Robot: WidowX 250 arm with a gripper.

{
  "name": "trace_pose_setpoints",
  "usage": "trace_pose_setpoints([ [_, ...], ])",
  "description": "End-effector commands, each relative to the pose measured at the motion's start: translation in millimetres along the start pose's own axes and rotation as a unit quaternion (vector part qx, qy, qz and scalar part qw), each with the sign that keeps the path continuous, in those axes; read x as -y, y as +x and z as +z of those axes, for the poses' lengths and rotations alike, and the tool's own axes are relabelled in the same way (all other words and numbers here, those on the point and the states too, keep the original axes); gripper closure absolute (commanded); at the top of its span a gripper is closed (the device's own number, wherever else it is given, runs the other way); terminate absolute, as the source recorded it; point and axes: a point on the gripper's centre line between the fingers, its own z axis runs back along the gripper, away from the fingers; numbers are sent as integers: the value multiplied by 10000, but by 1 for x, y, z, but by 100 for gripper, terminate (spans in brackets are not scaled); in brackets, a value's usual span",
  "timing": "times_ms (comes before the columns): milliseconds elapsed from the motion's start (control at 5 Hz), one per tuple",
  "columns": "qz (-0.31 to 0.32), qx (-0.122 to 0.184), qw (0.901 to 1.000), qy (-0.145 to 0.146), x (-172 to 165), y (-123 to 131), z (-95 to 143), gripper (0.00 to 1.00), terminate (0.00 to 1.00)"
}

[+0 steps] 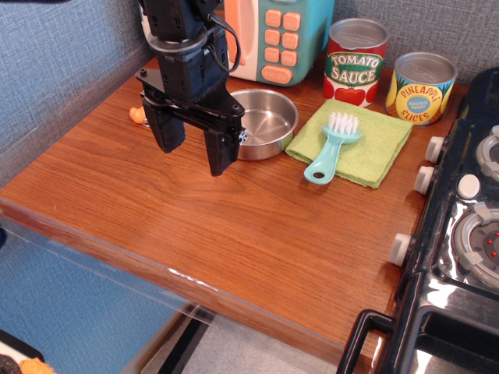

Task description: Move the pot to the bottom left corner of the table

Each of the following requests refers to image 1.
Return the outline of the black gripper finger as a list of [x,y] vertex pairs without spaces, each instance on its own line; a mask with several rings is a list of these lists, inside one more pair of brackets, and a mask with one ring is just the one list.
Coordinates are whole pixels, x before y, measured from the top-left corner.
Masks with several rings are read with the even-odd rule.
[[186,138],[183,120],[174,117],[169,107],[152,104],[146,97],[143,98],[143,107],[158,146],[165,153],[178,148]]
[[238,159],[239,141],[231,133],[215,132],[204,133],[208,162],[212,176],[220,176]]

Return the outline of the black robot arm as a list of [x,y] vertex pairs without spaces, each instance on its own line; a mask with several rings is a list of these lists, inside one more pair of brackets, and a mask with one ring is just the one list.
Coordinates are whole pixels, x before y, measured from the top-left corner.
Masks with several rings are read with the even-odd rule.
[[185,124],[203,130],[213,176],[222,175],[246,138],[244,107],[227,91],[226,35],[235,31],[215,12],[217,1],[142,1],[143,31],[159,68],[136,78],[145,117],[158,146],[170,153],[186,138]]

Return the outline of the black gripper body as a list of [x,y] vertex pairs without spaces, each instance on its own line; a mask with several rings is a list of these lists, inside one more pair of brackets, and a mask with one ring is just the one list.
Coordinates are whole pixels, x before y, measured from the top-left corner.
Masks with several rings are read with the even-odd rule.
[[215,62],[209,52],[197,52],[184,56],[160,55],[158,69],[142,68],[136,78],[143,86],[142,100],[169,107],[172,115],[203,132],[233,134],[239,144],[245,139],[242,127],[244,110],[235,104],[232,113],[200,105],[218,93],[227,91],[228,74]]

